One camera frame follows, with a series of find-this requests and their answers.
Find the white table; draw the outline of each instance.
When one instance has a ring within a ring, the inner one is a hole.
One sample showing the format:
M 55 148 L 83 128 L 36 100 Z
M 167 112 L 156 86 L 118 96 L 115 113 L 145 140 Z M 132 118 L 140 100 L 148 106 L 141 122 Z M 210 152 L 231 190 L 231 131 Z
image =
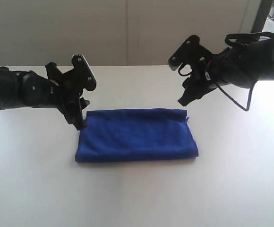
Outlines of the white table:
M 181 108 L 183 78 L 166 66 L 93 70 L 89 110 Z M 100 165 L 75 163 L 78 132 L 57 110 L 0 111 L 0 227 L 274 226 L 274 82 L 248 113 L 220 91 L 186 109 L 195 160 Z

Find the blue towel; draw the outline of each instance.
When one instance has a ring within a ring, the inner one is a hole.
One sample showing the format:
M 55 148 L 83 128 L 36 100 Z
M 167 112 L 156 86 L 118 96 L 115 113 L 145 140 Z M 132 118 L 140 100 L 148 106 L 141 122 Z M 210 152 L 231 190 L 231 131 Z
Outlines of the blue towel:
M 198 156 L 185 110 L 88 111 L 77 162 L 167 160 Z

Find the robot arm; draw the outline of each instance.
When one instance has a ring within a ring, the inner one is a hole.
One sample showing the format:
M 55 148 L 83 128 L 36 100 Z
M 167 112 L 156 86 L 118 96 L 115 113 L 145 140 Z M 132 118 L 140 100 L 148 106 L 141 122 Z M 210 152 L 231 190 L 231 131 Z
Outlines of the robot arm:
M 261 36 L 269 38 L 259 40 Z M 212 54 L 200 45 L 198 36 L 192 35 L 169 58 L 172 70 L 178 69 L 182 76 L 189 75 L 182 84 L 185 91 L 178 100 L 182 106 L 219 88 L 236 105 L 248 111 L 255 83 L 258 80 L 274 80 L 274 33 L 230 34 L 225 42 L 230 47 L 219 54 Z M 183 75 L 181 70 L 186 65 L 190 65 L 192 71 Z M 228 84 L 249 88 L 246 108 L 221 88 Z
M 48 79 L 33 71 L 10 71 L 0 67 L 0 110 L 33 107 L 57 108 L 77 130 L 85 127 L 81 110 L 89 101 L 83 89 L 96 88 L 95 77 L 82 54 L 72 57 L 74 68 L 66 73 L 54 62 L 47 64 Z

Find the white wall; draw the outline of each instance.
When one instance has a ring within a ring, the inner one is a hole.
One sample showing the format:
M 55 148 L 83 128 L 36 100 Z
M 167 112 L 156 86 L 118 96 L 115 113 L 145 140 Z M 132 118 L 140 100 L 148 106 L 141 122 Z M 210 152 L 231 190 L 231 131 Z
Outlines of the white wall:
M 181 108 L 165 66 L 93 69 L 89 109 Z M 274 82 L 248 113 L 219 91 L 186 109 L 198 158 L 105 165 L 75 163 L 78 132 L 57 110 L 0 111 L 0 227 L 274 226 Z
M 3 65 L 165 65 L 190 35 L 213 52 L 250 32 L 260 0 L 0 0 Z

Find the folded towel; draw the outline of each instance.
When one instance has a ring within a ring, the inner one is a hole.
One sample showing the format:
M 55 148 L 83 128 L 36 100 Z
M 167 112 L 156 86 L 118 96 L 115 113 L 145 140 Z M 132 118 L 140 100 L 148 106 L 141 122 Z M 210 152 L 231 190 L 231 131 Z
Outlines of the folded towel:
M 181 159 L 198 156 L 185 110 L 88 111 L 77 162 Z

